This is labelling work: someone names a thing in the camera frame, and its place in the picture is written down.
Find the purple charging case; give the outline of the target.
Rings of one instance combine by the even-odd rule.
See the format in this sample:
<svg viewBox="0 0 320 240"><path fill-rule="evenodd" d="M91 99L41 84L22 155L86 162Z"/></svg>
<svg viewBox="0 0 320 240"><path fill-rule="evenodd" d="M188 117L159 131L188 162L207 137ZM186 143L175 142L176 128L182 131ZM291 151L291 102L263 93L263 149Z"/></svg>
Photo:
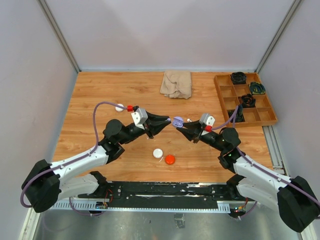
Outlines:
<svg viewBox="0 0 320 240"><path fill-rule="evenodd" d="M172 121L175 128L182 128L184 126L184 119L180 116L175 116Z"/></svg>

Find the white charging case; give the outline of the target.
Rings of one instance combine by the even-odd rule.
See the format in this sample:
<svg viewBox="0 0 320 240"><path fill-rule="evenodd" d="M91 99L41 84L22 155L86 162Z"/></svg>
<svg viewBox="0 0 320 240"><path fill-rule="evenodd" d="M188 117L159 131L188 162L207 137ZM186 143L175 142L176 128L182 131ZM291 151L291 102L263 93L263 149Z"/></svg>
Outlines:
<svg viewBox="0 0 320 240"><path fill-rule="evenodd" d="M163 150L160 148L156 148L153 150L152 155L156 159L161 159L163 157Z"/></svg>
<svg viewBox="0 0 320 240"><path fill-rule="evenodd" d="M122 112L122 111L125 110L125 107L124 107L123 104L119 103L119 104L117 104L117 105L115 106L115 110L116 110L117 112Z"/></svg>

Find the orange earbud charging case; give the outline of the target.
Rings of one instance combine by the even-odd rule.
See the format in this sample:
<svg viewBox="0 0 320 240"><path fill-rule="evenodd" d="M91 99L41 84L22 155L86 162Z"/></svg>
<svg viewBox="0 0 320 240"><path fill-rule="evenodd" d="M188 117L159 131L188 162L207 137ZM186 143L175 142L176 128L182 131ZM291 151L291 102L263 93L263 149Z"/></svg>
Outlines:
<svg viewBox="0 0 320 240"><path fill-rule="evenodd" d="M176 161L176 158L174 155L168 154L164 160L168 165L173 165Z"/></svg>

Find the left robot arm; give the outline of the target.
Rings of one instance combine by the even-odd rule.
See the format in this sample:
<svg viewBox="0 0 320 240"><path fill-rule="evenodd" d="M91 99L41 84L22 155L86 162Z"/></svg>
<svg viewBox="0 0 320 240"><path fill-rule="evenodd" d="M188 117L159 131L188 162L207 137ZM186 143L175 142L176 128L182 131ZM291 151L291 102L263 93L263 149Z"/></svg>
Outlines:
<svg viewBox="0 0 320 240"><path fill-rule="evenodd" d="M42 213L61 199L81 194L103 197L107 193L107 185L101 174L79 175L118 159L125 151L124 144L142 135L152 139L171 124L169 116L152 114L143 108L135 110L131 117L133 122L129 125L111 119L103 130L103 138L93 148L52 163L45 159L36 162L22 183L20 203Z"/></svg>

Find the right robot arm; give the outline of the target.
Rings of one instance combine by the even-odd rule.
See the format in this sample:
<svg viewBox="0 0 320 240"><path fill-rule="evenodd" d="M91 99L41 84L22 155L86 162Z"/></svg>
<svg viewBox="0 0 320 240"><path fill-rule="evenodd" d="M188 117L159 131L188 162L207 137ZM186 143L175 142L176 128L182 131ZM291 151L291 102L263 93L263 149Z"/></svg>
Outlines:
<svg viewBox="0 0 320 240"><path fill-rule="evenodd" d="M216 133L211 126L195 121L177 130L189 141L201 141L220 152L220 164L234 173L227 181L230 199L244 197L261 203L279 213L282 221L298 233L320 218L320 202L307 180L277 173L254 161L239 149L241 141L235 128L224 127Z"/></svg>

